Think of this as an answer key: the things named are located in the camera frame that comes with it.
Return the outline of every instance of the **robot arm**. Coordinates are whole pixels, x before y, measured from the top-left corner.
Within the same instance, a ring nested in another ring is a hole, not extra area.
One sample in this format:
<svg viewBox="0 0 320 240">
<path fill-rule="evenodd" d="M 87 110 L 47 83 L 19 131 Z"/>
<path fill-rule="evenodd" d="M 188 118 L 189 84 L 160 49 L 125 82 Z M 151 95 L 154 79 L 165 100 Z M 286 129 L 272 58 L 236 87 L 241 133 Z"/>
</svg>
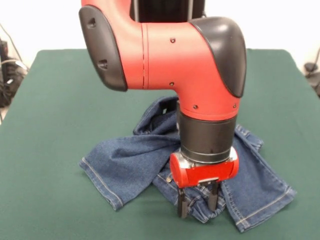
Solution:
<svg viewBox="0 0 320 240">
<path fill-rule="evenodd" d="M 225 17 L 145 22 L 130 17 L 131 0 L 82 0 L 80 23 L 92 63 L 110 89 L 174 90 L 179 98 L 181 150 L 170 168 L 186 216 L 185 187 L 234 177 L 232 148 L 246 78 L 246 46 L 238 25 Z"/>
</svg>

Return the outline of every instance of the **black cable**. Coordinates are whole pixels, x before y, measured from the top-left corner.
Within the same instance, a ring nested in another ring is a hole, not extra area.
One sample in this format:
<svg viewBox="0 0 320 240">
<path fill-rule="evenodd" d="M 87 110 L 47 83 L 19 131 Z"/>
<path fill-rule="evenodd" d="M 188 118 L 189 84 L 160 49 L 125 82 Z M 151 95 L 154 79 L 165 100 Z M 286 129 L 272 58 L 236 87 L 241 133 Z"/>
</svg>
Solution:
<svg viewBox="0 0 320 240">
<path fill-rule="evenodd" d="M 316 70 L 316 65 L 317 65 L 317 62 L 318 62 L 318 60 L 319 60 L 319 55 L 320 55 L 320 47 L 319 47 L 318 52 L 317 52 L 317 54 L 316 54 L 313 68 L 312 68 L 312 70 L 308 73 L 308 75 L 306 76 L 307 78 L 310 77 L 310 75 Z"/>
<path fill-rule="evenodd" d="M 13 41 L 12 38 L 11 38 L 11 36 L 7 33 L 7 31 L 6 31 L 5 28 L 2 26 L 1 23 L 0 23 L 0 27 L 2 28 L 2 30 L 4 31 L 4 33 L 8 36 L 8 38 L 10 39 L 10 42 L 11 42 L 11 44 L 12 44 L 12 46 L 13 46 L 16 54 L 18 55 L 19 60 L 22 62 L 22 58 L 21 58 L 21 56 L 20 56 L 20 54 L 19 54 L 19 52 L 18 52 L 18 50 L 17 50 L 17 48 L 16 48 L 16 46 L 15 46 L 15 44 L 14 44 L 14 41 Z"/>
</svg>

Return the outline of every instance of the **green tablecloth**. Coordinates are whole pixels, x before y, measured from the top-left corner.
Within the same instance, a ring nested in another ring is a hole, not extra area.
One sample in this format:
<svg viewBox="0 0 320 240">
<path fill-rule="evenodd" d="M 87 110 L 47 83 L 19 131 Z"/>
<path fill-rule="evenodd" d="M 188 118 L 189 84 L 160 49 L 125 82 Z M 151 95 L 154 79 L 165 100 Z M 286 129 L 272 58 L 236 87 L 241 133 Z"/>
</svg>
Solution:
<svg viewBox="0 0 320 240">
<path fill-rule="evenodd" d="M 320 102 L 283 50 L 248 50 L 238 122 L 298 192 L 264 224 L 239 233 L 227 211 L 208 224 L 177 217 L 150 186 L 114 212 L 78 162 L 98 142 L 131 135 L 171 91 L 107 89 L 87 51 L 41 51 L 0 126 L 1 240 L 318 239 Z"/>
</svg>

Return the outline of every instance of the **denim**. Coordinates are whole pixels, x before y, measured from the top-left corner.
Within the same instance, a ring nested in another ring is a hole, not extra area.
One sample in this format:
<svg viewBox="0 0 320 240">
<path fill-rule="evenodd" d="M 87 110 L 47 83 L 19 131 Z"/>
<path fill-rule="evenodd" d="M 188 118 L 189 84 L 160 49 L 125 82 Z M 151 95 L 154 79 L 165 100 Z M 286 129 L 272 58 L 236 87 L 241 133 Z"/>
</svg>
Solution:
<svg viewBox="0 0 320 240">
<path fill-rule="evenodd" d="M 115 211 L 153 184 L 174 206 L 177 185 L 169 158 L 180 149 L 176 96 L 161 97 L 144 112 L 133 135 L 97 144 L 79 163 L 97 190 Z M 188 187 L 188 215 L 202 223 L 227 209 L 243 233 L 268 220 L 289 204 L 297 192 L 260 155 L 263 141 L 240 124 L 234 130 L 238 153 L 236 177 L 221 182 L 215 211 L 208 207 L 210 187 Z"/>
</svg>

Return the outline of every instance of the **jeans seam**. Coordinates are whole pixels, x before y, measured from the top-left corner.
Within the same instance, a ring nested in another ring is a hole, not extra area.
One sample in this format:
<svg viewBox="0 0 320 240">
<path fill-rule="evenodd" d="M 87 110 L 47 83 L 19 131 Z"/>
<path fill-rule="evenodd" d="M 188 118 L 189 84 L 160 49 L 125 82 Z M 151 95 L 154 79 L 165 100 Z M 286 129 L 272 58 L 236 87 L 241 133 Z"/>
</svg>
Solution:
<svg viewBox="0 0 320 240">
<path fill-rule="evenodd" d="M 257 214 L 258 214 L 258 213 L 260 213 L 261 211 L 263 211 L 263 210 L 265 210 L 265 209 L 269 208 L 270 206 L 272 206 L 272 205 L 276 204 L 276 203 L 277 203 L 277 202 L 279 202 L 281 199 L 283 199 L 284 197 L 286 197 L 286 196 L 287 196 L 287 194 L 288 194 L 291 190 L 292 190 L 292 189 L 291 189 L 291 187 L 289 187 L 289 188 L 287 189 L 287 191 L 285 191 L 285 193 L 283 193 L 281 196 L 279 196 L 276 200 L 274 200 L 274 201 L 272 201 L 272 202 L 268 203 L 267 205 L 265 205 L 265 206 L 261 207 L 261 208 L 260 208 L 260 209 L 258 209 L 257 211 L 255 211 L 255 212 L 253 212 L 253 213 L 249 214 L 248 216 L 246 216 L 246 217 L 244 217 L 244 218 L 240 219 L 239 221 L 237 221 L 237 222 L 236 222 L 236 224 L 235 224 L 235 225 L 239 225 L 239 224 L 241 224 L 243 221 L 246 221 L 246 222 L 247 222 L 247 219 L 249 219 L 249 218 L 251 218 L 251 217 L 253 217 L 253 216 L 257 215 Z"/>
<path fill-rule="evenodd" d="M 100 175 L 91 167 L 91 165 L 86 161 L 86 159 L 85 159 L 84 157 L 82 158 L 82 161 L 83 161 L 84 164 L 86 164 L 86 165 L 90 168 L 90 170 L 91 170 L 91 171 L 93 172 L 93 174 L 97 177 L 97 179 L 102 183 L 102 185 L 105 187 L 105 189 L 106 189 L 107 191 L 109 191 L 112 195 L 114 195 L 114 196 L 119 200 L 119 202 L 120 202 L 120 204 L 121 204 L 121 207 L 123 207 L 124 204 L 123 204 L 122 200 L 120 199 L 120 197 L 118 197 L 118 195 L 115 194 L 115 193 L 107 186 L 107 184 L 101 179 Z"/>
<path fill-rule="evenodd" d="M 226 182 L 224 182 L 224 188 L 226 193 L 229 196 L 229 201 L 230 201 L 230 206 L 231 206 L 231 210 L 233 211 L 233 213 L 239 218 L 239 219 L 244 219 L 244 216 L 241 214 L 241 212 L 238 210 L 238 208 L 236 207 L 234 201 L 233 201 L 233 197 L 231 192 L 229 191 L 229 187 L 228 184 Z M 250 227 L 250 224 L 244 219 L 243 220 L 243 225 L 245 225 L 246 228 Z"/>
</svg>

